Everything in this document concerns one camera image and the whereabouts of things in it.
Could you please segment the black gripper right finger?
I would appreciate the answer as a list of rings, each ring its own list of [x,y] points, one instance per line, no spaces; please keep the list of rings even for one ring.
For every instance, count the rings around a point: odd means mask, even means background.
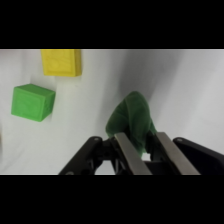
[[[224,175],[224,155],[164,132],[152,135],[151,159],[166,163],[177,175]]]

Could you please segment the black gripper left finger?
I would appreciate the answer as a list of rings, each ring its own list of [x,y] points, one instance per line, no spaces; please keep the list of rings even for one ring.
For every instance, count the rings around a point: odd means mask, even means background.
[[[110,161],[116,175],[151,175],[124,133],[103,140],[90,137],[59,172],[60,175],[94,175],[104,161]]]

